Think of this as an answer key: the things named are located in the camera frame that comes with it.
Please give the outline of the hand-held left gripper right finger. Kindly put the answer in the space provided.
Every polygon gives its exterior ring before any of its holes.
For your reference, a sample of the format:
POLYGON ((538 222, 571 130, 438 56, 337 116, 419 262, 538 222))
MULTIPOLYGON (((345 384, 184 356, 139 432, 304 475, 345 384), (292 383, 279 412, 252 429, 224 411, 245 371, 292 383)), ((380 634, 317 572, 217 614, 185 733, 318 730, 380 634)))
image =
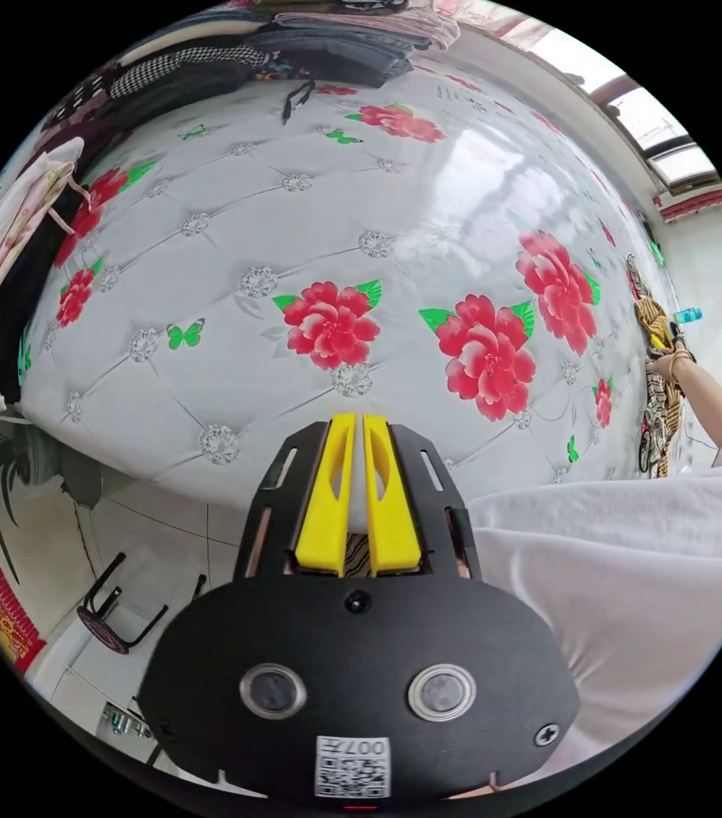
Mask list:
POLYGON ((362 435, 371 571, 414 573, 421 547, 390 426, 382 416, 365 414, 362 435))

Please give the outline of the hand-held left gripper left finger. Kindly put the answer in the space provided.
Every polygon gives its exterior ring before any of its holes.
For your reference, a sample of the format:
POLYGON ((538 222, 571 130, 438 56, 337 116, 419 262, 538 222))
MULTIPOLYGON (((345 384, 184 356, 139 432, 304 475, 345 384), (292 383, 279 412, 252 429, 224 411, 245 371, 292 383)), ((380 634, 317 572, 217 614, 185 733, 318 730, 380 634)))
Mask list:
POLYGON ((344 570, 355 426, 353 413, 337 414, 329 423, 294 551, 297 566, 304 572, 344 570))

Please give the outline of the person's right hand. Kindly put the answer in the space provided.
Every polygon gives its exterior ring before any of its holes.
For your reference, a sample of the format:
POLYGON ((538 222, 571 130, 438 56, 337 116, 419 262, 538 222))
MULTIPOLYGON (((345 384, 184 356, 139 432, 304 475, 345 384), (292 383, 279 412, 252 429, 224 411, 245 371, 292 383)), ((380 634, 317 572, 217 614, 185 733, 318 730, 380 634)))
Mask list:
POLYGON ((693 356, 684 348, 681 349, 648 349, 648 360, 646 370, 660 377, 665 383, 676 383, 674 369, 680 361, 690 360, 694 362, 693 356))

